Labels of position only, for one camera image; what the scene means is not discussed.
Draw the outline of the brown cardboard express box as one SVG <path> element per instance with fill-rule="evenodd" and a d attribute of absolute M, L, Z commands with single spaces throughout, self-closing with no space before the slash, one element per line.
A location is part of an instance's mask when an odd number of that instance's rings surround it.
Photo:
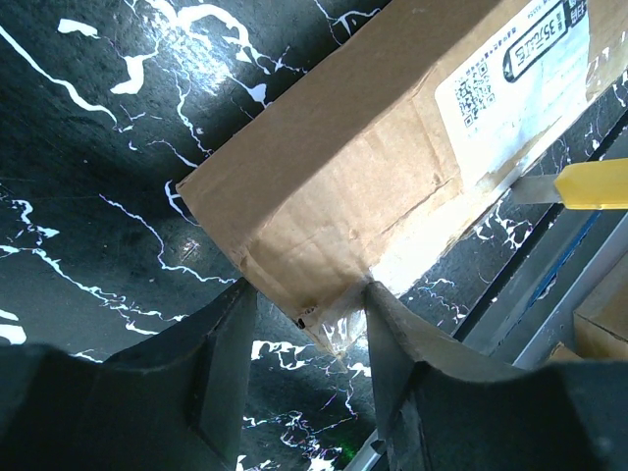
<path fill-rule="evenodd" d="M 322 350 L 406 293 L 627 67 L 623 1 L 393 1 L 178 186 Z"/>

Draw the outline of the yellow utility knife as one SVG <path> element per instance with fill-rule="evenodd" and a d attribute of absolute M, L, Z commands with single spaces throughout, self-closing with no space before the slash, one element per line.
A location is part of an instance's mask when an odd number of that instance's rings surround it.
<path fill-rule="evenodd" d="M 627 159 L 576 163 L 556 175 L 521 177 L 511 191 L 517 204 L 562 204 L 569 210 L 626 210 Z"/>

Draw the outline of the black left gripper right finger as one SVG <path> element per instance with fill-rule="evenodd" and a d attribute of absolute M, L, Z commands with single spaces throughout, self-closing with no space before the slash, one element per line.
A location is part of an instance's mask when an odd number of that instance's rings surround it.
<path fill-rule="evenodd" d="M 627 365 L 526 371 L 364 290 L 377 430 L 392 470 L 623 470 Z"/>

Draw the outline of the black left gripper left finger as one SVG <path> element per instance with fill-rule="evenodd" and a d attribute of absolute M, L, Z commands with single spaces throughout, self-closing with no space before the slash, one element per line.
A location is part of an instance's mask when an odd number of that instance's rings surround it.
<path fill-rule="evenodd" d="M 257 292 L 246 280 L 104 362 L 1 350 L 5 470 L 233 470 Z"/>

